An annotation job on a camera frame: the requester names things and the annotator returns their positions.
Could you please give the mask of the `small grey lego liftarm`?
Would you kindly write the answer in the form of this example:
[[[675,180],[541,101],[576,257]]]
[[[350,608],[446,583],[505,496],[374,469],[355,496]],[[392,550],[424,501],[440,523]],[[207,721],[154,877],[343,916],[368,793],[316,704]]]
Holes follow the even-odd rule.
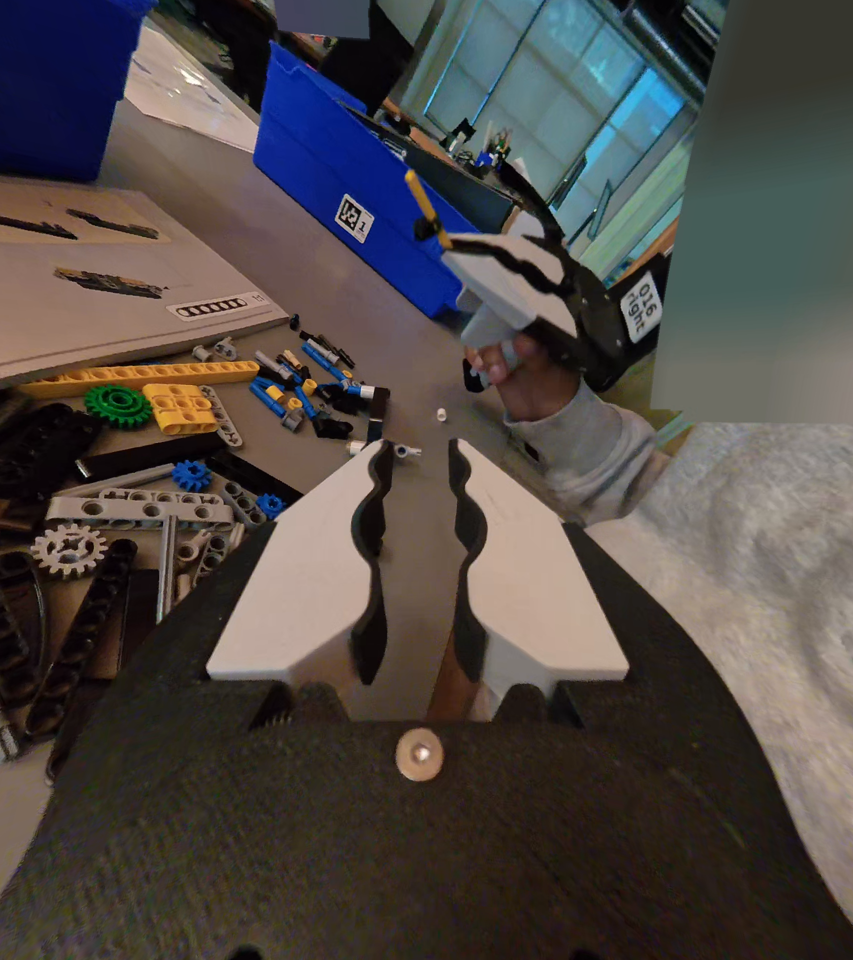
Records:
[[[236,550],[245,537],[245,528],[234,523],[223,530],[203,530],[176,547],[176,586],[180,596],[210,577]]]

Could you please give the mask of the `grey instruction booklet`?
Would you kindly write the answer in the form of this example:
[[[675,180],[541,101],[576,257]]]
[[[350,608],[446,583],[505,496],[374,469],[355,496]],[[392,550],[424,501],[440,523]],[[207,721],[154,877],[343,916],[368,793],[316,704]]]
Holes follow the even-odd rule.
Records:
[[[288,320],[144,193],[0,175],[0,389]]]

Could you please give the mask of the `pile of small lego pins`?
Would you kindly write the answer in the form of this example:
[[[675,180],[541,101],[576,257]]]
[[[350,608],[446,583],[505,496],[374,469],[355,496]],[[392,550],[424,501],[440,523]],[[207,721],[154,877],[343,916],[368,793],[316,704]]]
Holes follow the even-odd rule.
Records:
[[[321,333],[288,320],[299,345],[275,356],[254,353],[251,394],[291,433],[309,425],[318,439],[343,443],[349,456],[385,435],[391,390],[356,377],[353,358]]]

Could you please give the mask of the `long black lego beam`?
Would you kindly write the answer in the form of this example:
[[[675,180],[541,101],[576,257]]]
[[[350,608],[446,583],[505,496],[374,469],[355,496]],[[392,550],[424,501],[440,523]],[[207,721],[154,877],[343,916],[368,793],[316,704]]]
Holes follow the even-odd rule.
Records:
[[[82,483],[106,481],[167,464],[202,460],[228,444],[217,432],[159,440],[144,445],[86,455],[74,462],[73,473]]]

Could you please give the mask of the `yellow lego frame piece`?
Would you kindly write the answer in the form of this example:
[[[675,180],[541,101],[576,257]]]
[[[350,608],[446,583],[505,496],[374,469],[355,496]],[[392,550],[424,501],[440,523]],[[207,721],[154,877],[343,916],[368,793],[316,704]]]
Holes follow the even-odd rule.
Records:
[[[218,429],[213,405],[198,386],[148,383],[143,386],[142,393],[165,436],[207,434]]]

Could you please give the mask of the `yellow axle with black connector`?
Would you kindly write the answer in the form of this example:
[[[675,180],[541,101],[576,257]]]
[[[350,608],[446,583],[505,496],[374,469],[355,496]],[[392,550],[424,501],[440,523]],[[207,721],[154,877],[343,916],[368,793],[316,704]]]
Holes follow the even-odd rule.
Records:
[[[420,210],[420,216],[413,224],[415,239],[419,242],[426,242],[434,238],[445,252],[452,251],[454,249],[453,240],[444,227],[418,174],[412,169],[408,170],[404,182]]]

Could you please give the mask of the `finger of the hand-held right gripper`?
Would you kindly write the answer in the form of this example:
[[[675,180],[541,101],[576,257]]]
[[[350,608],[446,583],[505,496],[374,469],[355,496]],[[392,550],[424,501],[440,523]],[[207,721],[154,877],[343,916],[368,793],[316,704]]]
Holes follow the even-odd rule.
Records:
[[[464,335],[515,335],[537,321],[577,335],[575,318],[560,296],[537,291],[492,256],[447,251],[443,262],[480,301]]]
[[[491,258],[531,289],[546,295],[576,293],[576,277],[565,271],[556,251],[536,237],[505,234],[446,234],[444,252],[462,257]]]

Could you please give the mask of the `grey lego axle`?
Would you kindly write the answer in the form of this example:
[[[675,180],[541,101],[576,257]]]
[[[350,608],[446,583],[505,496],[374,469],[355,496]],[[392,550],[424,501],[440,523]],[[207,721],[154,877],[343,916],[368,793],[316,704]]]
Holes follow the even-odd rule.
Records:
[[[156,624],[169,615],[173,602],[173,586],[176,561],[176,534],[178,518],[168,512],[161,524],[157,559]]]

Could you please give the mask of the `grey lego gear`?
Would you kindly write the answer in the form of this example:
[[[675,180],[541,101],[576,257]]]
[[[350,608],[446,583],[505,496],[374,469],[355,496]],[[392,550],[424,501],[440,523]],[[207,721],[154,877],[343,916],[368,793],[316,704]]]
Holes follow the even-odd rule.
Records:
[[[85,524],[66,523],[36,537],[29,548],[33,560],[62,581],[93,574],[106,557],[108,541]]]

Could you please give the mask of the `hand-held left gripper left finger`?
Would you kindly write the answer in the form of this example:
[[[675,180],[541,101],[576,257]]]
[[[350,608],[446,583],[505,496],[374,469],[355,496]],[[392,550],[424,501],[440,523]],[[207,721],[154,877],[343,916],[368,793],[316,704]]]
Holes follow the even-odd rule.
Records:
[[[396,444],[422,450],[399,459]],[[277,519],[205,662],[210,691],[334,689],[354,719],[426,716],[434,681],[431,455],[364,447]]]

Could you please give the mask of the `black lego beam with holes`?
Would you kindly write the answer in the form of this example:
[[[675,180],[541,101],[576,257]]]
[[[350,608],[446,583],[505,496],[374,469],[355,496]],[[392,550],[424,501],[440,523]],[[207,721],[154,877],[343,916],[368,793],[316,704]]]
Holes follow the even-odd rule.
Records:
[[[41,742],[59,732],[107,621],[128,585],[137,553],[137,544],[128,537],[115,539],[108,545],[106,556],[95,571],[27,710],[23,732],[28,742]]]

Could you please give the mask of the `blue storage bin with tag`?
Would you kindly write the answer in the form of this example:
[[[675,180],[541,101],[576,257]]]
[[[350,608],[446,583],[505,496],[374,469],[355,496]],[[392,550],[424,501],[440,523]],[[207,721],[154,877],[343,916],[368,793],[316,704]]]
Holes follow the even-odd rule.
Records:
[[[436,236],[415,235],[423,211],[405,157],[363,103],[272,41],[252,154],[257,169],[427,317],[454,311],[462,281]]]

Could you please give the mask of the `person's grey clothing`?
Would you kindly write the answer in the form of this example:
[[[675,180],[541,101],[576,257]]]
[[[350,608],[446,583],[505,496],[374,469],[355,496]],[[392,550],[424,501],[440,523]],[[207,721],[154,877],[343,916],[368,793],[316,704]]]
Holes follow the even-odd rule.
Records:
[[[853,922],[853,426],[699,425],[588,533],[732,691]]]

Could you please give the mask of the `plain blue storage bin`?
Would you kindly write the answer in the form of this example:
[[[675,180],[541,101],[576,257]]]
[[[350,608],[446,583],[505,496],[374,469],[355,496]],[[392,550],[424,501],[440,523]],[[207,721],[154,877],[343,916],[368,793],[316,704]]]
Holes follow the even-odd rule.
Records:
[[[94,182],[151,1],[0,1],[0,174]]]

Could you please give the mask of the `short grey lego beam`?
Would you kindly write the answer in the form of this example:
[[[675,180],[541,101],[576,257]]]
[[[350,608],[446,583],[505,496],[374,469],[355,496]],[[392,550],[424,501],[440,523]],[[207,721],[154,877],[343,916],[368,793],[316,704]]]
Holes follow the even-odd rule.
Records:
[[[267,522],[267,516],[256,498],[237,483],[225,481],[220,496],[232,510],[235,521],[241,523],[247,531],[257,530]]]

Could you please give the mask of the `long grey lego beam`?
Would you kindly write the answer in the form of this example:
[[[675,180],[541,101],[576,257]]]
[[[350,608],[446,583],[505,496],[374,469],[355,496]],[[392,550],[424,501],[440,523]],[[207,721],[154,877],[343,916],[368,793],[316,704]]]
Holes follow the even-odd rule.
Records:
[[[215,494],[128,488],[108,488],[96,496],[54,496],[45,515],[47,522],[115,530],[155,529],[167,518],[195,530],[225,530],[236,521],[233,509]]]

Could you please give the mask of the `glass window wall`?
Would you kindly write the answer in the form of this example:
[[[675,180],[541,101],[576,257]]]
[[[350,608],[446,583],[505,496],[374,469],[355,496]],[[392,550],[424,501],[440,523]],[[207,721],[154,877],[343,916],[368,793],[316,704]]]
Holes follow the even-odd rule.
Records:
[[[400,103],[432,133],[511,134],[574,258],[613,282],[673,245],[697,109],[604,2],[444,2]]]

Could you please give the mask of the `person's right hand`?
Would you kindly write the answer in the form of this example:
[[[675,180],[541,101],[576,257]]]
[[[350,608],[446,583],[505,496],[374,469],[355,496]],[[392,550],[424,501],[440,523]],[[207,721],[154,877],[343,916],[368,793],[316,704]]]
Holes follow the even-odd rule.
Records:
[[[555,363],[540,342],[526,334],[518,334],[511,346],[514,365],[501,344],[483,347],[472,360],[498,391],[507,419],[536,423],[559,413],[582,385],[578,372]]]

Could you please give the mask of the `long yellow lego beam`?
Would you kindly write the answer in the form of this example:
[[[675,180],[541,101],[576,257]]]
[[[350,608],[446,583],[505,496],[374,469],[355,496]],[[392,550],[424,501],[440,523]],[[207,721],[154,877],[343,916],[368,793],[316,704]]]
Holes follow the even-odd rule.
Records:
[[[253,361],[95,366],[23,383],[17,386],[17,390],[35,400],[53,401],[83,397],[99,386],[141,391],[146,385],[153,384],[216,386],[248,383],[260,370],[260,364]]]

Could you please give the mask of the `green lego gear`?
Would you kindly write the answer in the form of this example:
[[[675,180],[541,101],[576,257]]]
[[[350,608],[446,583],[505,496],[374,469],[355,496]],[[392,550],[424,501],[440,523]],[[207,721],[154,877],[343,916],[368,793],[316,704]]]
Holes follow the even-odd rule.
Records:
[[[139,390],[121,385],[98,385],[84,394],[87,414],[119,430],[139,429],[153,419],[149,399]]]

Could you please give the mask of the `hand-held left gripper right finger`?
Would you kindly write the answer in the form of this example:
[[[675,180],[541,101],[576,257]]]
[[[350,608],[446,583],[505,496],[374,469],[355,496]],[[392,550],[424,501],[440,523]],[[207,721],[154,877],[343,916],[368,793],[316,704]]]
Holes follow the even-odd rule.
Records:
[[[463,549],[438,707],[497,707],[530,687],[619,684],[629,663],[581,558],[586,537],[463,438],[447,448]]]

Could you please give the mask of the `person's right forearm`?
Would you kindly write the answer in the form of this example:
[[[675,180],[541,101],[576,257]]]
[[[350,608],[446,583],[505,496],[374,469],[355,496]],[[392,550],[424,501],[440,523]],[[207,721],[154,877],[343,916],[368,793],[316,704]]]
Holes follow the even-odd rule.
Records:
[[[628,516],[671,463],[641,416],[585,384],[556,413],[533,419],[505,413],[504,421],[537,453],[555,504],[584,527]]]

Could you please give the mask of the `thin grey lego liftarm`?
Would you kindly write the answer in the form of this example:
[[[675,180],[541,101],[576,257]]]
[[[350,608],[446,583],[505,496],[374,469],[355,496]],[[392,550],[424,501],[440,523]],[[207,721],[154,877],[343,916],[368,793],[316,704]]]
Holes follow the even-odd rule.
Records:
[[[228,448],[232,450],[242,449],[243,438],[223,405],[217,391],[207,385],[200,385],[198,389],[210,405],[211,414],[217,424],[217,435],[225,442]]]

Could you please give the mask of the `black curved lego panel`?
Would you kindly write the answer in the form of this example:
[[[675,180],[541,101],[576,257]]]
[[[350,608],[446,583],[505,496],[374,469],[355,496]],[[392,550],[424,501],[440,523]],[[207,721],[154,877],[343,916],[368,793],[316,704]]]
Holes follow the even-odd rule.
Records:
[[[72,475],[105,423],[66,403],[19,414],[0,427],[0,499],[49,500]]]

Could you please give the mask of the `thin black lego beam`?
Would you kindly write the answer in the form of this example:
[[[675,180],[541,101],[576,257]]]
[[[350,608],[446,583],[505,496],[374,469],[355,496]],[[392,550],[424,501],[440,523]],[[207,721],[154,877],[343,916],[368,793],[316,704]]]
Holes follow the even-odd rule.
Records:
[[[269,495],[279,498],[287,506],[292,506],[304,496],[293,486],[225,448],[205,456],[204,462],[212,473],[240,486],[254,498]]]

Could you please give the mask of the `printed paper sheet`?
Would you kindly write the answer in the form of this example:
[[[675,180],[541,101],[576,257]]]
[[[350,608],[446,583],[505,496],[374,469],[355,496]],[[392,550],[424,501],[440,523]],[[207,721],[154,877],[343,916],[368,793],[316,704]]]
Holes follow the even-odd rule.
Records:
[[[219,78],[164,32],[140,30],[124,91],[141,114],[251,155],[259,118]]]

